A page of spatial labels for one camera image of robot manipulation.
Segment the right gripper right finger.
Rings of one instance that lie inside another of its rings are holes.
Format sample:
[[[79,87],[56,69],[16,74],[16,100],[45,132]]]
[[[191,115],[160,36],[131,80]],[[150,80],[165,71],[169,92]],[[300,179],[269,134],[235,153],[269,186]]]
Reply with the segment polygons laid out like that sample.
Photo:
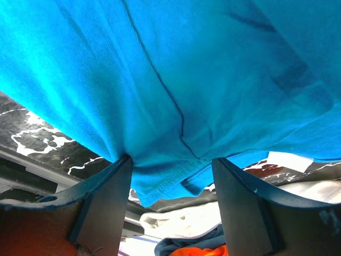
[[[212,161],[229,255],[340,255],[340,204],[291,194]]]

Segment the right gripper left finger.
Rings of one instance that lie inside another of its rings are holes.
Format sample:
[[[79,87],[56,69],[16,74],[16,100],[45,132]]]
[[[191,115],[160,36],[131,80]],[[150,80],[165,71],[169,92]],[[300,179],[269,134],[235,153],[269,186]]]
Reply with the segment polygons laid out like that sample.
[[[133,162],[129,156],[35,203],[1,201],[1,255],[117,255]]]

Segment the blue t-shirt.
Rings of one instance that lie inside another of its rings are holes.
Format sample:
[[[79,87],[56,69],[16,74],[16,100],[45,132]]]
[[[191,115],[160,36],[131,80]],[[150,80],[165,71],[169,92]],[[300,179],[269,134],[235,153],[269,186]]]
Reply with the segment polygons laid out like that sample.
[[[141,203],[212,159],[340,160],[340,1],[1,1],[1,91],[110,162]]]

